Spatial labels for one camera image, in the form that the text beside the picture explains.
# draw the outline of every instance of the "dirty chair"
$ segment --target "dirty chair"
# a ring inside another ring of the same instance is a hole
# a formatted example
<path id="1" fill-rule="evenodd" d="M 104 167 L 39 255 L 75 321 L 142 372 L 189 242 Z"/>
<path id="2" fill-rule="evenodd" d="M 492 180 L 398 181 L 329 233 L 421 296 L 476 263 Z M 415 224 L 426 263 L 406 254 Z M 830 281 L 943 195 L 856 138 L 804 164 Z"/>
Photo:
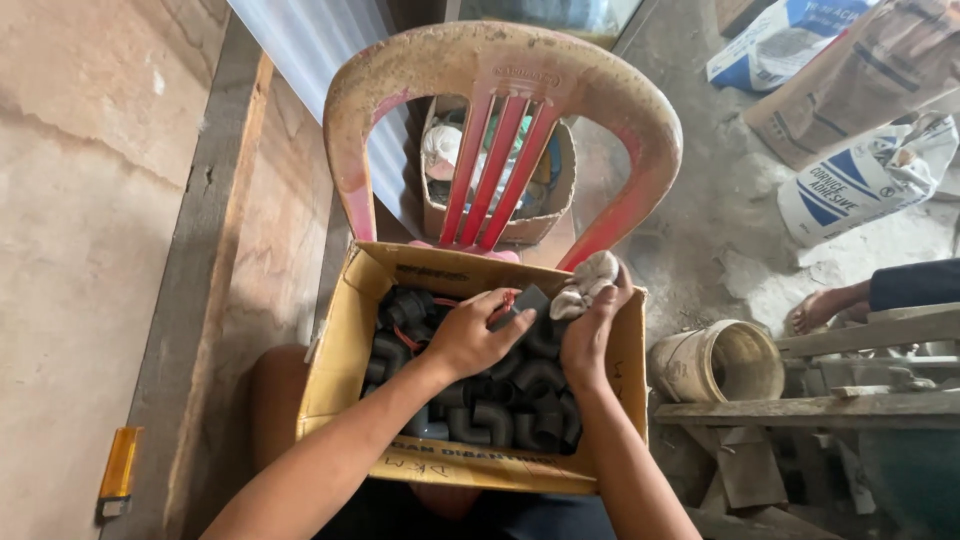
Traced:
<path id="1" fill-rule="evenodd" d="M 575 37 L 520 24 L 425 26 L 361 51 L 330 84 L 324 106 L 326 154 L 357 239 L 376 240 L 367 165 L 373 125 L 401 103 L 440 94 L 469 101 L 438 246 L 444 249 L 516 260 L 516 254 L 495 253 L 493 247 L 562 116 L 579 114 L 610 130 L 631 163 L 623 189 L 573 244 L 558 265 L 562 270 L 610 248 L 639 225 L 680 168 L 683 136 L 677 114 L 620 58 Z M 498 98 L 499 120 L 465 221 L 470 179 Z M 532 116 L 530 127 L 499 204 L 488 216 L 525 113 Z"/>

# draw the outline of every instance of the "human hand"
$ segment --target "human hand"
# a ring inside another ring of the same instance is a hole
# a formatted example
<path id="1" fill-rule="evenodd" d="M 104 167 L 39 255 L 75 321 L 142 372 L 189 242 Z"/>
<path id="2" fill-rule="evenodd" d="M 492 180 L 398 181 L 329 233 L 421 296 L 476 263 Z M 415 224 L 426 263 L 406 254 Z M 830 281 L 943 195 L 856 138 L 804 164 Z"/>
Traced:
<path id="1" fill-rule="evenodd" d="M 526 309 L 498 331 L 487 330 L 487 319 L 503 305 L 498 288 L 464 300 L 450 311 L 437 328 L 430 345 L 420 355 L 443 369 L 450 382 L 476 375 L 498 362 L 534 324 L 537 312 Z"/>
<path id="2" fill-rule="evenodd" d="M 604 356 L 613 317 L 633 296 L 634 284 L 623 261 L 617 260 L 619 272 L 613 285 L 608 285 L 593 299 L 593 305 L 564 332 L 560 347 L 560 363 L 571 386 L 606 381 Z"/>

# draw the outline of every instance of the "cornice adhesive bag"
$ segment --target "cornice adhesive bag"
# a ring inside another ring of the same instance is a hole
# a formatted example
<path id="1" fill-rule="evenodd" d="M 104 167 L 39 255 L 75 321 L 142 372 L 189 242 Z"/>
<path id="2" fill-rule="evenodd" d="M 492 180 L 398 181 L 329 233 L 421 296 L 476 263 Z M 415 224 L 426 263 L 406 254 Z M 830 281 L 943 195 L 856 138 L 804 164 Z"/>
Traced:
<path id="1" fill-rule="evenodd" d="M 960 2 L 881 0 L 743 113 L 795 170 L 960 87 Z"/>
<path id="2" fill-rule="evenodd" d="M 876 1 L 779 0 L 707 62 L 707 79 L 741 90 L 773 90 Z"/>
<path id="3" fill-rule="evenodd" d="M 957 149 L 957 129 L 931 112 L 887 126 L 780 185 L 777 204 L 790 234 L 808 248 L 929 199 Z"/>

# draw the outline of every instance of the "red plastic chair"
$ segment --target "red plastic chair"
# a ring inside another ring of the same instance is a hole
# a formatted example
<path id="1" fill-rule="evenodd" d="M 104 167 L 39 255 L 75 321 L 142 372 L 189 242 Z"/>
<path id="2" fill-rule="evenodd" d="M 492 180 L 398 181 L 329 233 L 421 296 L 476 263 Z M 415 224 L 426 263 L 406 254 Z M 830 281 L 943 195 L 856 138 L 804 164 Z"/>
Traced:
<path id="1" fill-rule="evenodd" d="M 439 247 L 492 252 L 554 126 L 579 114 L 623 141 L 631 174 L 558 265 L 573 267 L 610 248 L 640 224 L 673 184 L 683 146 L 680 120 L 639 71 L 609 52 L 558 32 L 506 22 L 453 22 L 399 34 L 361 51 L 330 84 L 324 142 L 330 172 L 354 236 L 376 240 L 367 137 L 387 111 L 411 99 L 460 94 L 467 122 Z M 473 203 L 463 218 L 470 178 L 494 98 L 504 98 Z M 533 120 L 513 173 L 485 230 L 496 184 L 524 112 Z"/>

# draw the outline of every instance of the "small cardboard box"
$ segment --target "small cardboard box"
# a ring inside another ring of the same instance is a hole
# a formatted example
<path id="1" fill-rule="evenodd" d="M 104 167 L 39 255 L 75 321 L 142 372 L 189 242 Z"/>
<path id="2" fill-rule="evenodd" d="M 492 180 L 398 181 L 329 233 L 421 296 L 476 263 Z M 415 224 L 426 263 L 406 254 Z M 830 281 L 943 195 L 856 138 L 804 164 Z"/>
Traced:
<path id="1" fill-rule="evenodd" d="M 454 109 L 461 109 L 467 106 L 467 100 L 459 96 L 443 95 L 438 96 L 430 104 L 430 110 L 426 114 L 426 121 L 423 123 L 429 129 L 433 117 L 437 114 L 444 114 Z M 427 130 L 423 130 L 420 137 L 420 148 L 423 147 L 423 137 Z M 527 219 L 517 219 L 507 222 L 507 227 L 500 236 L 501 242 L 534 245 L 540 243 L 543 237 L 553 229 L 553 226 L 560 221 L 564 212 L 570 209 L 570 202 L 573 200 L 573 185 L 576 183 L 577 156 L 573 150 L 573 138 L 570 136 L 570 129 L 563 122 L 558 122 L 553 133 L 557 136 L 560 143 L 560 176 L 557 177 L 557 184 L 553 191 L 543 203 L 544 215 L 531 217 Z M 430 200 L 430 194 L 427 190 L 428 178 L 426 173 L 426 164 L 423 162 L 423 153 L 420 153 L 420 180 L 423 186 L 423 230 L 427 237 L 433 239 L 440 238 L 440 231 L 444 226 L 444 215 L 446 214 L 446 205 L 441 205 Z M 480 227 L 482 233 L 490 224 L 490 217 L 484 219 Z"/>
<path id="2" fill-rule="evenodd" d="M 531 283 L 556 295 L 569 273 L 459 252 L 382 242 L 355 242 L 337 281 L 323 333 L 312 348 L 310 375 L 300 403 L 297 438 L 328 422 L 360 398 L 370 359 L 377 307 L 394 284 L 470 297 L 501 286 Z M 643 307 L 646 290 L 613 321 L 607 376 L 646 440 L 647 390 Z M 466 487 L 541 493 L 595 493 L 592 457 L 581 441 L 574 455 L 418 439 L 398 435 L 370 476 Z"/>

